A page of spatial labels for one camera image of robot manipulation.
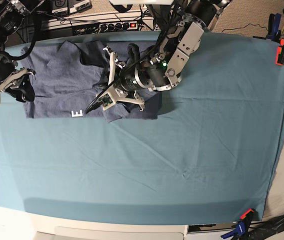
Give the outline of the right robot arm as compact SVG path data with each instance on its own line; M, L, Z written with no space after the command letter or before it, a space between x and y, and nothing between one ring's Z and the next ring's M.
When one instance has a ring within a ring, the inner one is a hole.
M7 93L22 103L35 100L35 92L29 79L35 71L24 67L17 69L17 66L19 61L30 55L35 46L42 26L36 9L42 3L41 0L5 0L0 4L0 103L1 93ZM33 18L34 37L23 55L12 56L6 52L5 43L10 35L17 32L26 17Z

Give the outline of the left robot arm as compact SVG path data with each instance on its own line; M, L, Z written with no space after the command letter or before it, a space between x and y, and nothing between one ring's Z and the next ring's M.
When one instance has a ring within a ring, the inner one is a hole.
M164 8L148 9L161 33L155 45L121 70L115 88L124 92L141 89L168 91L181 82L181 72L200 45L205 32L214 29L229 0L175 0Z

